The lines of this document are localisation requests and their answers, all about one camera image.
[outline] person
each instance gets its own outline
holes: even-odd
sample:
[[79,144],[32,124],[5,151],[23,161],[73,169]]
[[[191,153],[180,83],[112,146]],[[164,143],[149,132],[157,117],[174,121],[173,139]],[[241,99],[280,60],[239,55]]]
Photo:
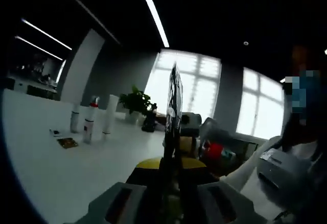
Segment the person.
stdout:
[[[325,152],[327,61],[323,55],[307,46],[293,48],[292,83],[285,83],[287,107],[291,114],[283,134],[269,139],[241,167],[220,178],[252,200],[256,213],[268,220],[275,220],[285,209],[268,200],[261,188],[256,167],[262,153],[274,145],[299,159],[309,159],[318,151]],[[325,179],[325,169],[315,178]]]

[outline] potted plant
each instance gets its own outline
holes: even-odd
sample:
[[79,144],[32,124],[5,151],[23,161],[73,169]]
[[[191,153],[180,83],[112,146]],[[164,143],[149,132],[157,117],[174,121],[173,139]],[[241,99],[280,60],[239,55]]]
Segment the potted plant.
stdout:
[[135,85],[132,86],[132,93],[120,95],[119,102],[129,110],[125,119],[130,123],[136,123],[140,114],[146,116],[148,107],[151,105],[150,97]]

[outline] black object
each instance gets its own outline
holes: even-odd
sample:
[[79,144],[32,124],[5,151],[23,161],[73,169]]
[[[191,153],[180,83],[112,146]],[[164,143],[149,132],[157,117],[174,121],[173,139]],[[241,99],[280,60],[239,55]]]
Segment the black object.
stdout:
[[154,132],[157,103],[154,103],[151,110],[148,111],[147,117],[143,122],[142,131]]

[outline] fluorescent light strip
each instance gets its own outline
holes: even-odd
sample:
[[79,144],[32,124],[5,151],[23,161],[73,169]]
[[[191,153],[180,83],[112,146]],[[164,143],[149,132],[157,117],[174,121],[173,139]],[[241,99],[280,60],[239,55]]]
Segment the fluorescent light strip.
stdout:
[[59,59],[59,60],[62,61],[62,59],[61,59],[60,57],[57,57],[57,56],[51,54],[50,52],[47,52],[46,50],[44,50],[44,49],[42,49],[42,48],[36,46],[35,44],[32,44],[31,42],[28,42],[27,40],[25,40],[25,39],[23,39],[23,38],[21,38],[21,37],[19,37],[19,36],[16,36],[15,38],[16,38],[16,39],[20,39],[20,40],[26,42],[27,44],[30,44],[31,46],[34,46],[35,48],[38,48],[38,49],[40,49],[41,51],[43,51],[43,52],[45,52],[45,53],[48,53],[49,55],[51,55],[51,56],[53,56],[53,57],[55,57],[55,58],[57,58],[57,59]]
[[161,24],[161,21],[160,21],[160,18],[159,18],[159,15],[158,15],[158,12],[157,10],[155,9],[155,6],[154,6],[154,3],[152,0],[146,0],[147,4],[148,4],[148,7],[151,11],[151,14],[152,14],[152,17],[154,19],[154,22],[155,24],[157,25],[157,29],[160,33],[160,36],[161,36],[161,39],[163,41],[163,45],[168,48],[169,47],[169,44],[168,44],[168,40],[167,40],[167,37],[165,35],[165,31],[164,31],[164,28],[162,27],[162,24]]
[[64,61],[62,62],[62,64],[61,64],[61,67],[60,67],[59,72],[58,72],[58,76],[57,76],[57,78],[56,78],[56,83],[59,82],[59,79],[60,79],[60,76],[61,76],[61,73],[62,73],[62,70],[63,70],[63,67],[65,66],[65,64],[66,64],[66,60],[64,60]]
[[26,21],[25,19],[21,19],[22,22],[26,23],[27,25],[35,28],[36,30],[40,31],[41,33],[47,35],[48,37],[52,38],[53,40],[57,41],[59,44],[62,44],[63,46],[65,46],[67,49],[72,50],[72,48],[70,48],[68,45],[65,45],[64,43],[60,42],[58,39],[52,37],[50,34],[47,34],[45,31],[39,29],[37,26],[34,26],[33,24],[31,24],[30,22]]

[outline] yellow part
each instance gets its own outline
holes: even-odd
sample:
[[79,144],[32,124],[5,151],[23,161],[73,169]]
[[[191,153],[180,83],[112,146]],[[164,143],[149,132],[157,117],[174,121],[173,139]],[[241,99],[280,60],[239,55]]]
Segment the yellow part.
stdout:
[[[147,159],[140,162],[136,168],[143,169],[159,169],[161,158]],[[194,169],[206,167],[204,163],[197,159],[182,157],[182,165],[184,169]]]

